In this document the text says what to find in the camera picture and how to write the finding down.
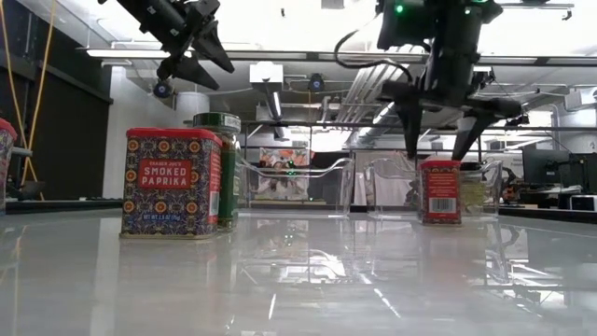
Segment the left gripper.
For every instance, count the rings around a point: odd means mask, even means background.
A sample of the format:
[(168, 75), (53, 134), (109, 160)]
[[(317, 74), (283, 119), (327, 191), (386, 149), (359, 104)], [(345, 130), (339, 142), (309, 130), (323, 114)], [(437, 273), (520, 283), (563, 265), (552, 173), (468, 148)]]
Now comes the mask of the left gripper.
[(148, 0), (151, 22), (157, 24), (152, 35), (169, 54), (158, 67), (160, 80), (181, 78), (214, 91), (220, 88), (197, 60), (184, 56), (189, 47), (224, 71), (235, 71), (217, 34), (219, 7), (219, 0)]

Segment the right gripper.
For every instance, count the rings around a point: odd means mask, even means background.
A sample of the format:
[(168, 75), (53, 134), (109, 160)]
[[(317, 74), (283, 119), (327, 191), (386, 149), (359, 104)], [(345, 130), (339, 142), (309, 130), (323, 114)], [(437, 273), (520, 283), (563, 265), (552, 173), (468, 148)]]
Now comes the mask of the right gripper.
[(434, 11), (434, 34), (422, 47), (428, 58), (422, 73), (405, 82), (386, 80), (380, 99), (395, 102), (405, 138), (407, 157), (417, 155), (423, 110), (444, 107), (479, 113), (457, 120), (456, 139), (451, 154), (461, 161), (479, 136), (499, 119), (516, 118), (521, 104), (507, 98), (482, 100), (473, 96), (480, 85), (475, 80), (481, 26), (503, 13), (498, 4), (427, 4)]

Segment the red lid paprika tin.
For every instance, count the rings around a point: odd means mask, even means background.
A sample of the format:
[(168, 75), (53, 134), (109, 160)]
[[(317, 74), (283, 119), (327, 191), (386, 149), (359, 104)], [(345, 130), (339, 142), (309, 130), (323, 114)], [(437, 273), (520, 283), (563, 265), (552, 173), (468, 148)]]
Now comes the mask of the red lid paprika tin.
[(0, 118), (0, 217), (6, 213), (7, 174), (12, 148), (18, 136), (12, 125)]
[(132, 128), (120, 235), (202, 239), (217, 231), (221, 139), (204, 129)]
[(428, 160), (418, 166), (419, 213), (426, 226), (462, 224), (459, 161)]

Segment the white round pillar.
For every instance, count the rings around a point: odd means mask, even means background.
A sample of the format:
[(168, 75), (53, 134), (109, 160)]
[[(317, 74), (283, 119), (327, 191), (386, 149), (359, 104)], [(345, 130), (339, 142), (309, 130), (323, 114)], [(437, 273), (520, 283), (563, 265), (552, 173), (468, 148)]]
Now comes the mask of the white round pillar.
[(210, 97), (193, 91), (179, 92), (175, 97), (175, 122), (178, 128), (193, 126), (193, 118), (200, 113), (210, 111)]

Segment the white ceiling box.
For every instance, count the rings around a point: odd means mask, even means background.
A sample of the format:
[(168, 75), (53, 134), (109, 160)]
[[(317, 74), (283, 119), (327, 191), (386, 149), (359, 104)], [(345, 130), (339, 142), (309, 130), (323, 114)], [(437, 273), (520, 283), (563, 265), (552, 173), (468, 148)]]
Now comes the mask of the white ceiling box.
[(281, 64), (262, 61), (249, 67), (249, 81), (257, 83), (282, 83), (284, 81), (284, 67)]

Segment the grey rig crossbar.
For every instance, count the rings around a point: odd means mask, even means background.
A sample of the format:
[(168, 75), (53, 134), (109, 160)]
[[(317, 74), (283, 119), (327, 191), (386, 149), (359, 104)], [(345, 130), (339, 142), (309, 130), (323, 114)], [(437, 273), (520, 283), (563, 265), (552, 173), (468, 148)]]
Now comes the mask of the grey rig crossbar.
[[(159, 49), (83, 49), (77, 50), (100, 59), (160, 60), (169, 53)], [(227, 52), (231, 61), (273, 61), (273, 62), (317, 62), (334, 63), (335, 54), (330, 51), (273, 51), (273, 50), (231, 50)], [(368, 63), (389, 59), (397, 63), (424, 64), (427, 54), (417, 53), (372, 53), (339, 52), (340, 59), (347, 63)], [(503, 56), (481, 55), (478, 65), (486, 66), (529, 66), (529, 67), (597, 67), (597, 56)]]

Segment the clear plastic bin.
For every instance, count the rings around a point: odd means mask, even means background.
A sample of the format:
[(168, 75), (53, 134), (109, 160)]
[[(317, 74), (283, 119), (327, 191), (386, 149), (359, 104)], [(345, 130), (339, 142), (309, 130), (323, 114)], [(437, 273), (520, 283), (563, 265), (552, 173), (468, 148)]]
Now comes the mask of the clear plastic bin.
[(302, 175), (309, 179), (307, 201), (268, 201), (257, 200), (255, 190), (257, 189), (257, 175), (261, 175), (261, 169), (245, 160), (237, 162), (239, 173), (240, 196), (237, 207), (239, 209), (250, 209), (258, 203), (293, 203), (293, 204), (329, 204), (335, 205), (341, 210), (342, 215), (328, 213), (336, 217), (345, 217), (350, 212), (354, 191), (354, 160), (341, 158), (327, 168), (312, 168), (299, 170)]
[[(448, 160), (432, 157), (428, 160)], [(365, 190), (369, 210), (380, 218), (414, 218), (419, 220), (419, 177), (418, 166), (422, 161), (397, 161), (376, 159), (365, 168)], [(501, 200), (503, 163), (501, 161), (480, 162), (485, 184), (483, 211), (477, 217), (463, 217), (468, 221), (495, 219)]]

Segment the black monitor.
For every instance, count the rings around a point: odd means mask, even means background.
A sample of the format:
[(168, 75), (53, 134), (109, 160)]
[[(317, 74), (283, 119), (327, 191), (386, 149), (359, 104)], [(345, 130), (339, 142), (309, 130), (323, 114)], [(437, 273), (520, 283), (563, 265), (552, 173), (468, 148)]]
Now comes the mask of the black monitor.
[(566, 187), (580, 186), (585, 194), (597, 194), (597, 153), (570, 154), (560, 174)]
[(528, 184), (558, 184), (561, 163), (568, 160), (567, 151), (525, 148), (522, 151), (523, 179)]

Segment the colourful poster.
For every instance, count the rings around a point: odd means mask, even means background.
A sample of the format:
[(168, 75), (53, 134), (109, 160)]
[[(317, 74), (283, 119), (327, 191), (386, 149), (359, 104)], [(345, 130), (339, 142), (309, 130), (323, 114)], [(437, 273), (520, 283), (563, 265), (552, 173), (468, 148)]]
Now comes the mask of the colourful poster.
[(273, 149), (259, 151), (259, 168), (255, 198), (268, 201), (307, 201), (309, 179), (300, 169), (310, 164), (307, 149)]

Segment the small white box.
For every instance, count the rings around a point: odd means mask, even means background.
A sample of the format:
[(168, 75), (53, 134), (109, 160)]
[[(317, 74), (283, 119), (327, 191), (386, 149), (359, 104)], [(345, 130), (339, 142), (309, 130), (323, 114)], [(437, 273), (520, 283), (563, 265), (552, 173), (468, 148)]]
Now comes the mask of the small white box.
[(597, 212), (597, 195), (573, 195), (570, 198), (570, 209)]

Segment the silver ventilation duct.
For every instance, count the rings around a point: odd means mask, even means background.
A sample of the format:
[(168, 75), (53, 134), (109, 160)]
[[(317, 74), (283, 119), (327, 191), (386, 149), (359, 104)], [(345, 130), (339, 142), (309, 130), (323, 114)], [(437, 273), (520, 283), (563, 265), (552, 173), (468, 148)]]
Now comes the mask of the silver ventilation duct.
[(362, 127), (340, 127), (341, 148), (374, 147), (376, 141), (391, 131), (388, 125), (399, 125), (393, 104), (377, 100), (386, 80), (406, 80), (404, 72), (392, 65), (376, 65), (360, 69), (340, 101), (337, 123), (362, 124)]

